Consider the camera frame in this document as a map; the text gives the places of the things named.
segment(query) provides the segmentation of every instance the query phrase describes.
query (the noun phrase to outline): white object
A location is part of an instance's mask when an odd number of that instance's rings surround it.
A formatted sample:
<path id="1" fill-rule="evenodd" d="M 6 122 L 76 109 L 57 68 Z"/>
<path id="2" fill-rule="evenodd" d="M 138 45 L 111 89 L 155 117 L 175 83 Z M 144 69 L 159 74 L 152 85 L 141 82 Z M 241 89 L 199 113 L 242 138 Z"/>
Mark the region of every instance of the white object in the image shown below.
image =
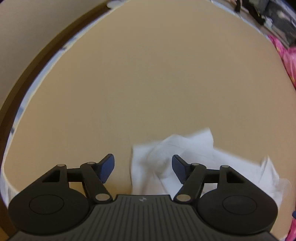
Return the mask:
<path id="1" fill-rule="evenodd" d="M 206 129 L 189 137 L 172 135 L 161 142 L 135 145 L 131 164 L 132 194 L 169 194 L 173 198 L 182 187 L 171 166 L 172 156 L 178 154 L 187 163 L 197 162 L 208 169 L 231 166 L 266 192 L 280 207 L 289 181 L 279 178 L 269 157 L 264 158 L 261 164 L 253 163 L 214 148 L 213 142 L 211 131 Z M 205 184 L 202 193 L 216 187 L 217 184 Z"/>

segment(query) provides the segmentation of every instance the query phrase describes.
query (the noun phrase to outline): silver screw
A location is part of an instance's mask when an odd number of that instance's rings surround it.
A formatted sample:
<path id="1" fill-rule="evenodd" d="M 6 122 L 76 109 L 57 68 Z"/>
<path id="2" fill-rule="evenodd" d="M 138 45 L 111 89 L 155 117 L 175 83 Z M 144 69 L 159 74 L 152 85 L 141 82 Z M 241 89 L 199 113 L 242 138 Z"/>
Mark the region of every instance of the silver screw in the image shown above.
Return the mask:
<path id="1" fill-rule="evenodd" d="M 106 193 L 100 193 L 96 195 L 96 200 L 98 201 L 107 201 L 109 200 L 110 196 Z"/>
<path id="2" fill-rule="evenodd" d="M 180 194 L 176 198 L 180 202 L 188 202 L 191 199 L 191 197 L 187 194 Z"/>

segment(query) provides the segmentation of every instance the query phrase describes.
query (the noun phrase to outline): pink cloth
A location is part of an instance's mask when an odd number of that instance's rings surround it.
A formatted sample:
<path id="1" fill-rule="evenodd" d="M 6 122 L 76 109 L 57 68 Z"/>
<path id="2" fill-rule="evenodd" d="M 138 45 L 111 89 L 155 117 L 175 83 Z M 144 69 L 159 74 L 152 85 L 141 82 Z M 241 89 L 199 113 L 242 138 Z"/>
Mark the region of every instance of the pink cloth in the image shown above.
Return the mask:
<path id="1" fill-rule="evenodd" d="M 276 37 L 269 35 L 268 36 L 271 42 L 276 47 L 283 64 L 286 68 L 286 71 L 290 77 L 290 79 L 293 82 L 294 87 L 296 88 L 296 47 L 291 47 L 289 49 L 286 49 L 280 40 L 278 40 Z"/>

